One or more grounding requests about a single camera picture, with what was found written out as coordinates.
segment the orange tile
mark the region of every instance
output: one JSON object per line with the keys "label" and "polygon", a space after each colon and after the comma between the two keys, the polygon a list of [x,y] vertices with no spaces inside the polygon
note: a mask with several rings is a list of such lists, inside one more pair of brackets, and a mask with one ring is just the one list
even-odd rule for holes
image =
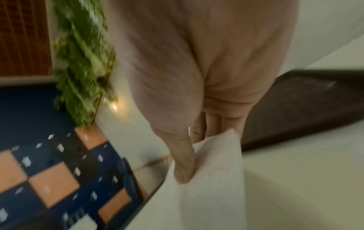
{"label": "orange tile", "polygon": [[47,208],[80,187],[63,162],[30,177],[29,183]]}
{"label": "orange tile", "polygon": [[0,193],[27,181],[19,164],[10,151],[0,153]]}
{"label": "orange tile", "polygon": [[125,188],[118,192],[113,198],[111,198],[102,208],[99,210],[99,216],[105,224],[110,220],[127,204],[131,201],[129,195],[126,193]]}
{"label": "orange tile", "polygon": [[95,123],[86,128],[75,128],[75,132],[88,150],[107,142],[106,137]]}

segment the hand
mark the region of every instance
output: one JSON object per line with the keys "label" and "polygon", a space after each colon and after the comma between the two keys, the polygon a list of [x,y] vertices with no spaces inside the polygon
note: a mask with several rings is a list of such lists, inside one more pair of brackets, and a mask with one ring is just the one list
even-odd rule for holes
{"label": "hand", "polygon": [[282,65],[297,1],[102,2],[135,103],[186,183],[193,143],[229,128],[242,135]]}

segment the white cloth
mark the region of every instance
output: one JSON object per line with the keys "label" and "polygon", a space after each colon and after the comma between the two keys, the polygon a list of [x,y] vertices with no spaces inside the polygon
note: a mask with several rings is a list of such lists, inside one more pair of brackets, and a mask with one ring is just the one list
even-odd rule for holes
{"label": "white cloth", "polygon": [[[174,179],[174,162],[154,197],[128,226],[145,230],[246,230],[243,158],[233,130],[194,145],[196,172],[185,185]],[[148,223],[144,227],[138,222]]]}

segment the blue carpet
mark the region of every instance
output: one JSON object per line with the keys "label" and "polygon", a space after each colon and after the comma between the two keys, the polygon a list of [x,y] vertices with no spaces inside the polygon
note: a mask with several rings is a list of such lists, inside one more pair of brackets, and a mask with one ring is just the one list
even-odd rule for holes
{"label": "blue carpet", "polygon": [[66,112],[53,107],[54,84],[0,88],[0,151],[71,132]]}

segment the artificial plant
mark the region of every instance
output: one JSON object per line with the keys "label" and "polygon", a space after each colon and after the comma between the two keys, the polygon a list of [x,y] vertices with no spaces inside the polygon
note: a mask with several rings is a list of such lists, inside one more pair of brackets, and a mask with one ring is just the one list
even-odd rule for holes
{"label": "artificial plant", "polygon": [[55,107],[65,106],[77,126],[89,125],[101,97],[108,96],[105,76],[111,71],[113,49],[105,39],[107,26],[100,0],[54,0],[62,36],[53,47],[65,69],[53,70],[62,92]]}

